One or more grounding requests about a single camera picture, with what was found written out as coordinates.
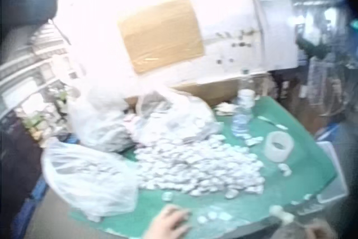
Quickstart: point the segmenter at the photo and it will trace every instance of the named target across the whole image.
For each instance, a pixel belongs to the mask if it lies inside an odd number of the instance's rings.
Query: plastic water bottle
[[[237,111],[233,115],[232,132],[239,137],[248,133],[248,123],[253,118],[252,108],[255,105],[255,84],[248,70],[243,71],[239,80],[237,93]]]

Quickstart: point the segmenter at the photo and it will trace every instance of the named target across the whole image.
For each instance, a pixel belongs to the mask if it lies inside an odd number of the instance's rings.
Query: paper
[[[118,26],[137,73],[204,55],[189,0],[158,0],[120,19]]]

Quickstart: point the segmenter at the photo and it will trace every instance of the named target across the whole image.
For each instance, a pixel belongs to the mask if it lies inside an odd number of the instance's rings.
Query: tape roll
[[[294,146],[292,137],[285,132],[276,131],[268,134],[265,144],[265,156],[273,162],[284,162]]]

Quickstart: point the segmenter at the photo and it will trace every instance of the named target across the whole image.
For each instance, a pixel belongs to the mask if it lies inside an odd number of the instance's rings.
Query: green cutting mat
[[[233,200],[226,200],[224,193],[215,193],[193,198],[187,194],[175,192],[173,203],[184,208],[190,208],[193,212],[191,224],[194,226],[187,238],[213,238],[222,233],[235,229],[240,225],[257,222],[269,216],[269,207],[273,204],[287,205],[291,201],[303,201],[305,194],[317,194],[334,179],[336,172],[333,164],[326,154],[319,148],[311,135],[304,127],[270,97],[263,97],[256,101],[254,115],[262,115],[274,122],[289,128],[288,133],[295,142],[294,149],[286,163],[293,174],[283,177],[277,169],[277,164],[269,161],[264,153],[265,141],[252,147],[251,152],[258,155],[265,164],[261,174],[266,178],[265,191],[262,195],[241,193]],[[224,123],[223,134],[226,142],[232,145],[243,146],[243,141],[232,135],[231,117],[218,116],[218,121]],[[250,134],[253,137],[266,137],[269,132],[277,131],[277,128],[254,118],[249,125]],[[134,159],[133,152],[126,153],[130,159]],[[134,212],[129,214],[107,217],[101,223],[93,223],[84,217],[79,211],[72,211],[74,219],[86,222],[90,226],[118,235],[128,237],[140,237],[150,224],[151,219],[164,206],[161,199],[163,191],[141,190],[138,205]],[[198,215],[208,211],[226,212],[233,218],[230,221],[210,222],[206,227],[198,226],[195,219]]]

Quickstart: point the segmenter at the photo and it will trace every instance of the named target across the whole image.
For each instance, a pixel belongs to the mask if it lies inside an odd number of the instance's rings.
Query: plastic bag
[[[158,140],[193,142],[221,131],[211,108],[202,99],[170,88],[141,96],[136,105],[140,119],[133,138],[151,146]]]
[[[128,108],[124,99],[107,87],[78,88],[68,98],[68,115],[81,144],[105,152],[131,147],[133,141],[124,124],[123,110]]]
[[[41,156],[50,187],[89,218],[131,212],[138,186],[135,169],[119,154],[51,140]]]

